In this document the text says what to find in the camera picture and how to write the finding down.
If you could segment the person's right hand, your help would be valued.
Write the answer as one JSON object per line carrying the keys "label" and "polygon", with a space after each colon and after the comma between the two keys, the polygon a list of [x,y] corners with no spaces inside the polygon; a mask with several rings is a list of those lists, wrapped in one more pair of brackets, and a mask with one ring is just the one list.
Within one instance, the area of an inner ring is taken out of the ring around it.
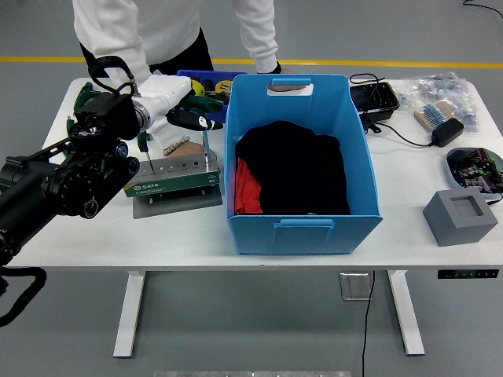
{"label": "person's right hand", "polygon": [[166,157],[179,157],[179,156],[191,156],[197,155],[204,152],[204,146],[191,141],[186,141],[180,144],[177,148],[172,151],[166,150],[164,155]]}

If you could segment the person's left hand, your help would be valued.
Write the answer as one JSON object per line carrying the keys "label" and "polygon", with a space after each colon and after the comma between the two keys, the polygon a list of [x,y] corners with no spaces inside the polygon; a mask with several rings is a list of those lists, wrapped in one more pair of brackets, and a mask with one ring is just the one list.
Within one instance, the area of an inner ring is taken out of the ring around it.
{"label": "person's left hand", "polygon": [[[297,71],[291,68],[282,68],[281,69],[281,74],[283,75],[296,75]],[[280,85],[274,85],[273,83],[270,83],[268,85],[268,89],[277,92],[277,93],[283,93],[283,92],[290,92],[290,91],[295,91],[295,90],[303,90],[307,86],[306,85],[294,85],[294,84],[280,84]]]}

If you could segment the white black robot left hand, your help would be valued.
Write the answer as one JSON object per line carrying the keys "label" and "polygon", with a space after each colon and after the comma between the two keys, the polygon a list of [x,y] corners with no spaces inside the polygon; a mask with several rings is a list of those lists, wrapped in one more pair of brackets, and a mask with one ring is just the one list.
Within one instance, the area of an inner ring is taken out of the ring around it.
{"label": "white black robot left hand", "polygon": [[223,128],[221,122],[206,117],[223,110],[223,103],[197,96],[187,76],[151,75],[138,90],[132,101],[141,132],[151,129],[158,120],[193,131]]}

